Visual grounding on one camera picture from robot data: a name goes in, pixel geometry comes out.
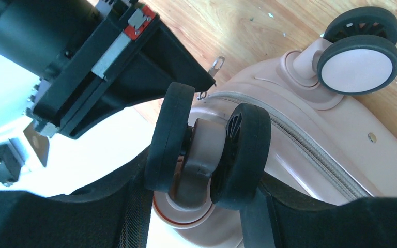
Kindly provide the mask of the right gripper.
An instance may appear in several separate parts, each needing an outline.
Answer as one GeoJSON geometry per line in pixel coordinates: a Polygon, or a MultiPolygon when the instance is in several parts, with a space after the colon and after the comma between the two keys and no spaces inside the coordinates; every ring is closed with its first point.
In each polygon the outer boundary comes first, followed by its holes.
{"type": "Polygon", "coordinates": [[[0,55],[39,76],[26,110],[40,135],[77,139],[172,82],[215,80],[138,1],[0,1],[0,55]]]}

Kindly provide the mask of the pink hard-shell suitcase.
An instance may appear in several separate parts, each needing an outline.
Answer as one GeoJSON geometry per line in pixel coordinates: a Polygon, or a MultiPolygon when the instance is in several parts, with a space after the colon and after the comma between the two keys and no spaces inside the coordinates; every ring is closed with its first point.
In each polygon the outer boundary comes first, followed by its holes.
{"type": "Polygon", "coordinates": [[[394,81],[396,43],[390,11],[359,7],[196,104],[172,83],[145,168],[155,214],[198,247],[245,247],[240,211],[265,174],[335,206],[397,198],[397,139],[355,99],[394,81]]]}

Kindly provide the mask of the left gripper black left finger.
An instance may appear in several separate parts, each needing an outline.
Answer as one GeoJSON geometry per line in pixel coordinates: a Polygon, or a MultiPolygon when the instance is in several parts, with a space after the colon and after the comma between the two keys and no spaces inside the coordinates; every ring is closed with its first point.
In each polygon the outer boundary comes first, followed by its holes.
{"type": "Polygon", "coordinates": [[[69,195],[0,191],[0,247],[145,247],[147,150],[69,195]]]}

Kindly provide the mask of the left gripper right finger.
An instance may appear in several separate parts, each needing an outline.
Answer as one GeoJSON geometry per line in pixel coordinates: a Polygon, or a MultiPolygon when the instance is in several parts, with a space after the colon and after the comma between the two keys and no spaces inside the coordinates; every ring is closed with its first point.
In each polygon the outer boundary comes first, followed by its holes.
{"type": "Polygon", "coordinates": [[[265,174],[240,217],[245,247],[397,247],[397,198],[335,206],[265,174]]]}

